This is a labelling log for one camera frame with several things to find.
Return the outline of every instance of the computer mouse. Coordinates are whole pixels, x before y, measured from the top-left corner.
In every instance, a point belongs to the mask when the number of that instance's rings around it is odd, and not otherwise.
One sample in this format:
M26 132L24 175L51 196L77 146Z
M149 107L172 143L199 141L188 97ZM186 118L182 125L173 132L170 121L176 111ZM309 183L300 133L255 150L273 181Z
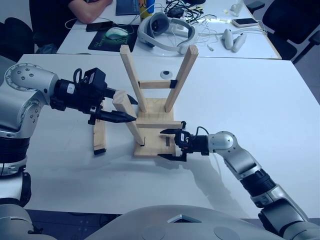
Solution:
M122 39L127 35L128 35L128 31L121 27L112 27L105 33L105 36L108 39L112 39L112 40Z

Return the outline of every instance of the black chair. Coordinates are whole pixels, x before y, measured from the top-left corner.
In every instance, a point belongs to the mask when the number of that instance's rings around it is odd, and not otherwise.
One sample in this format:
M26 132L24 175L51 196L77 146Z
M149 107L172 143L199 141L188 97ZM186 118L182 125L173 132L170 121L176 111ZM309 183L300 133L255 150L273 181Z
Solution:
M23 54L34 54L33 32L23 21L9 17L0 24L0 55L18 62Z
M263 2L255 1L248 4L249 11L265 6ZM266 10L262 22L274 30L267 36L281 55L283 60L292 60L297 49L288 40L295 44L303 43L320 24L319 0L274 0ZM309 37L308 46L292 61L296 64L313 46L320 45L320 30Z
M34 33L33 42L39 48L47 44L55 44L59 47L66 38L69 29L66 29L64 24L75 16L67 8L67 5L63 5L63 2L57 0L29 0L30 18Z

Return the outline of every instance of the wooden plank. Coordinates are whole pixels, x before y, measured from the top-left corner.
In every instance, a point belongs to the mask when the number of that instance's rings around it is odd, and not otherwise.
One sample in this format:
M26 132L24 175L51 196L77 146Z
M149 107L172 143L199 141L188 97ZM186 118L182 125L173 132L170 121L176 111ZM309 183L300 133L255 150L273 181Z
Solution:
M106 109L105 101L102 102L102 109ZM93 126L93 154L102 154L106 150L106 124L105 121L97 119Z
M171 85L170 80L158 81L140 81L140 89L169 89Z
M165 111L167 113L172 110L175 101L177 100L177 97L190 73L190 70L197 59L198 54L198 48L195 45L190 45L187 52L185 53L179 72L176 76L176 80L178 82L175 88L171 89L169 96L166 100Z
M137 122L174 121L174 112L165 112L166 98L146 98L148 112L138 112ZM136 157L158 157L158 154L176 154L175 136L160 134L163 128L139 128L145 136L144 146L135 144Z
M128 45L121 45L120 47L120 56L122 58L124 67L126 69L126 72L129 76L132 88L134 90L134 93L136 95L136 98L138 99L138 103L139 103L139 108L142 112L146 112L147 111L147 104L146 104L146 98L144 97L138 81L138 74L134 65L134 61L132 59L131 53L130 53L130 49Z
M132 107L128 95L125 91L117 90L113 95L112 101L114 107L120 111L127 113L133 117L137 117L134 108ZM129 128L130 132L132 133L134 140L139 145L145 144L145 136L141 134L140 130L136 125L136 121L126 122L127 127Z
M181 121L145 121L138 119L136 126L140 129L182 129Z

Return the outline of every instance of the white table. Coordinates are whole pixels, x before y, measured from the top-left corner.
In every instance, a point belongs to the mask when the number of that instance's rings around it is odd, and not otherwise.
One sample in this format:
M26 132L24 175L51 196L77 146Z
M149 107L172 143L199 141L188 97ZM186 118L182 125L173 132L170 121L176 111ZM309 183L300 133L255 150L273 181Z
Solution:
M135 56L141 80L175 76L181 58ZM120 56L24 55L33 63L72 79L76 68L100 68L111 88L135 96ZM167 97L168 90L145 90ZM111 100L108 110L113 110ZM320 107L290 61L198 58L174 106L175 120L195 133L234 133L272 179L310 218L320 217ZM257 218L249 194L220 156L190 154L187 163L132 157L134 140L123 123L106 123L107 152L93 155L93 127L77 110L45 106L27 152L32 198L27 209L118 213L153 205L180 204Z
M164 7L166 6L165 0L157 0L156 3L161 3ZM234 4L235 0L207 0L204 4L204 14L214 14L220 19L234 19L234 18L252 18L252 15L246 7L243 7L239 17L234 17L232 12L229 11L225 13L225 10L229 10L231 5ZM132 21L135 16L115 16L116 13L116 0L108 6L103 13L101 18L107 18L118 24L127 24ZM96 19L95 22L103 22L105 19ZM133 24L138 25L140 23L140 18L138 18ZM239 28L233 26L231 23L210 23L208 25L210 29L214 29L217 33L223 33L225 29L231 29L232 31L239 30ZM77 21L73 29L70 30L69 34L66 36L64 42L58 50L58 54L94 54L94 55L118 55L118 52L111 51L99 51L99 50L89 50L88 46L93 40L96 32L86 32L86 24L82 24ZM202 32L202 27L197 27L199 32ZM162 43L167 45L174 45L174 36L163 34L156 38ZM176 41L182 42L185 38L177 37ZM199 48L199 57L217 57L217 58L253 58L253 59L280 59L280 55L274 49L273 45L270 43L269 39L263 34L248 33L246 42L242 48L237 52L231 52L226 50L223 46L221 40L216 43L216 38L211 36L210 40L203 42L207 38L200 37L198 43L196 44ZM214 51L210 51L207 44L211 43L210 46ZM138 39L135 43L133 52L135 56L167 56L167 57L180 57L181 55L177 52L171 52L163 50L159 47L150 48L145 44L141 43Z

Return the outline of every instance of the mouse pad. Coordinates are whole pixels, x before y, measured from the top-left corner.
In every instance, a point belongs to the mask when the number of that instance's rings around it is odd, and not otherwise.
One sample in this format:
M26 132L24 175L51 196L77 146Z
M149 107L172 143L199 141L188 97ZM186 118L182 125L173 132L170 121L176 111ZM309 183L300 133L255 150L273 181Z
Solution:
M109 52L120 52L121 45L128 45L130 52L134 50L135 43L138 36L139 25L116 25L113 24L112 27L118 27L127 30L128 35L120 39L109 39L106 37L106 32L111 29L98 31L94 36L92 42L90 43L88 49L99 50L99 51L109 51Z

